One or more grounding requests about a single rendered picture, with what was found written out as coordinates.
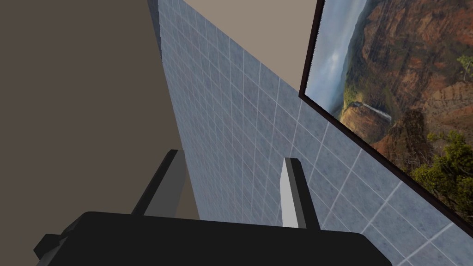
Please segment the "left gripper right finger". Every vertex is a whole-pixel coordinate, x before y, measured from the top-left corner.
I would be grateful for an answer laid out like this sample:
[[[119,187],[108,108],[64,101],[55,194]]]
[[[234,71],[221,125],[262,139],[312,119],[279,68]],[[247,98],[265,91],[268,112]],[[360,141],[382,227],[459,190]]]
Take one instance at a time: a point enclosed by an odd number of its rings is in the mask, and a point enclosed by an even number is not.
[[[299,159],[284,158],[279,186],[283,226],[320,230],[306,176]]]

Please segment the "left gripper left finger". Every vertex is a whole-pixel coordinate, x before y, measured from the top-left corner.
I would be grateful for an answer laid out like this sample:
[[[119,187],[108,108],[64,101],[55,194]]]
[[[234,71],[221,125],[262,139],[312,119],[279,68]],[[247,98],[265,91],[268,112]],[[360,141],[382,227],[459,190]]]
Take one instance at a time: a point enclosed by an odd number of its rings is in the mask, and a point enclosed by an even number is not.
[[[174,218],[186,178],[183,150],[171,149],[147,185],[133,215]]]

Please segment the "framed canyon landscape picture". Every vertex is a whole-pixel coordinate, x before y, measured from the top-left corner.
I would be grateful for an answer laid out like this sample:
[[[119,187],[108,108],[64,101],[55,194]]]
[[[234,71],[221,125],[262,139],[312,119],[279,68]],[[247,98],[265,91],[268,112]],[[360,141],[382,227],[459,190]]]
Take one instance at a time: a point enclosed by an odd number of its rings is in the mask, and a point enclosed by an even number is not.
[[[473,147],[473,0],[316,0],[301,100],[473,237],[458,203],[411,172]]]

